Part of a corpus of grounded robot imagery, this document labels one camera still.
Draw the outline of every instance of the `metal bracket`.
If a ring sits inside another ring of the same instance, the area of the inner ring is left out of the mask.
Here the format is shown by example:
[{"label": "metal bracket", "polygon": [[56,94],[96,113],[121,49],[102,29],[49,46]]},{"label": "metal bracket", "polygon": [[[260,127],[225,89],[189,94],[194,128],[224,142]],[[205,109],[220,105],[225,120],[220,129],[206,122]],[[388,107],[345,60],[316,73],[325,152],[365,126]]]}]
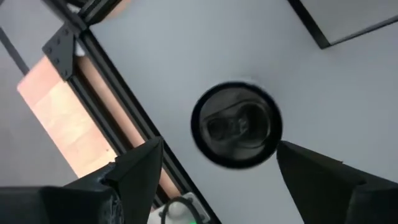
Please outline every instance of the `metal bracket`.
[{"label": "metal bracket", "polygon": [[75,37],[65,24],[42,48],[61,78],[67,81],[73,75]]}]

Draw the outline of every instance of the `wooden board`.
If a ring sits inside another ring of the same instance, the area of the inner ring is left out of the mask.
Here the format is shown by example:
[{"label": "wooden board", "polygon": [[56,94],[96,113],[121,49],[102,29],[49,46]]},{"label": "wooden board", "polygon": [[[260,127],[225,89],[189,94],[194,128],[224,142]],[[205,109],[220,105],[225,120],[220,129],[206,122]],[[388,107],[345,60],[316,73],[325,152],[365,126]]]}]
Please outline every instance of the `wooden board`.
[{"label": "wooden board", "polygon": [[47,57],[17,89],[78,177],[114,160],[111,146]]}]

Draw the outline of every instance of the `cable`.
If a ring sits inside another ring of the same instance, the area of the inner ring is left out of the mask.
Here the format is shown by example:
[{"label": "cable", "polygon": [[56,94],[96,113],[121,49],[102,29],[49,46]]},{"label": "cable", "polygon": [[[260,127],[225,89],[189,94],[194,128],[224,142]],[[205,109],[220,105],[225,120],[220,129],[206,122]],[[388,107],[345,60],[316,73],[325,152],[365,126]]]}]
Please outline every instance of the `cable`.
[{"label": "cable", "polygon": [[162,211],[162,215],[160,216],[161,224],[166,224],[167,212],[169,211],[170,205],[173,204],[174,202],[180,202],[180,203],[184,204],[188,208],[188,210],[191,212],[191,214],[193,215],[193,218],[195,219],[196,224],[204,224],[203,221],[201,220],[198,210],[196,210],[196,208],[192,205],[192,202],[183,197],[175,197],[166,203],[166,205]]}]

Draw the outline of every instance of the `gray floor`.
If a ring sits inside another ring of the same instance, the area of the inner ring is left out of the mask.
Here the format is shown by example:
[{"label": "gray floor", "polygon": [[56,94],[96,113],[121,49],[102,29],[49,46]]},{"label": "gray floor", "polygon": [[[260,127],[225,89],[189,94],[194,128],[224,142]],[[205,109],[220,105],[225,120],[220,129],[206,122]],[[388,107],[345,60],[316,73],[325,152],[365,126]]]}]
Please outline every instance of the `gray floor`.
[{"label": "gray floor", "polygon": [[[62,23],[40,0],[5,0],[0,27],[29,68]],[[0,185],[63,185],[76,179],[16,90],[23,78],[0,43]]]}]

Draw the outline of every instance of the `white surface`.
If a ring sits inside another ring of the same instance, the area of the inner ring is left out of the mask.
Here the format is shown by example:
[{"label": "white surface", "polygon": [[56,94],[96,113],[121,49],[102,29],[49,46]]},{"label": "white surface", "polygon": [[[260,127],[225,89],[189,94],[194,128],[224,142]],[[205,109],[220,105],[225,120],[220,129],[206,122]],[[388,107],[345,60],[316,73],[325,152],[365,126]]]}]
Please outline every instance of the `white surface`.
[{"label": "white surface", "polygon": [[398,16],[397,0],[300,0],[329,42]]},{"label": "white surface", "polygon": [[75,55],[82,57],[86,54],[86,52],[82,49],[82,47],[80,47],[80,44],[75,41]]},{"label": "white surface", "polygon": [[283,139],[398,181],[398,24],[320,50],[287,1],[145,0],[92,27],[222,223],[303,223],[275,156],[216,166],[190,117],[207,89],[252,80],[279,104]]},{"label": "white surface", "polygon": [[[158,208],[157,210],[151,212],[148,217],[148,222],[147,224],[161,224],[161,218],[159,215],[159,212],[163,211],[164,206],[161,208]],[[189,210],[186,208],[186,206],[182,203],[175,202],[170,205],[170,212],[175,212],[176,210],[180,210],[182,214],[188,213]],[[171,217],[170,215],[166,216],[166,224],[191,224],[192,222],[192,216],[190,215],[188,219],[186,219],[183,215],[177,216],[177,217]]]}]

